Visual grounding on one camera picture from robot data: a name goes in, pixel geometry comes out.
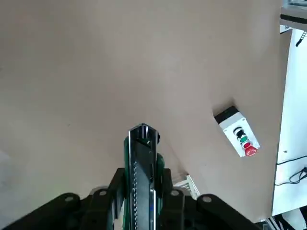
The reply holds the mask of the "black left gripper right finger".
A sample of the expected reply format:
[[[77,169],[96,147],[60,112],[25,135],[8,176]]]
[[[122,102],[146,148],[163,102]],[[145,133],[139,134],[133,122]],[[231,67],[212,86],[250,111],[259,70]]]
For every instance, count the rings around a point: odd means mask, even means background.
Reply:
[[[175,188],[171,170],[162,176],[163,205],[156,228],[158,230],[259,230],[260,228],[226,202],[213,194],[196,200]]]

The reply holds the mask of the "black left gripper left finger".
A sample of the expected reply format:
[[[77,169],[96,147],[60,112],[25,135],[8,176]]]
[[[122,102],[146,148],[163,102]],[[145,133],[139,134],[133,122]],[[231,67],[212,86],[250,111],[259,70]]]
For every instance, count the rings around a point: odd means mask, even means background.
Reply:
[[[118,168],[108,187],[81,199],[64,193],[14,221],[5,230],[113,230],[125,199],[125,169]]]

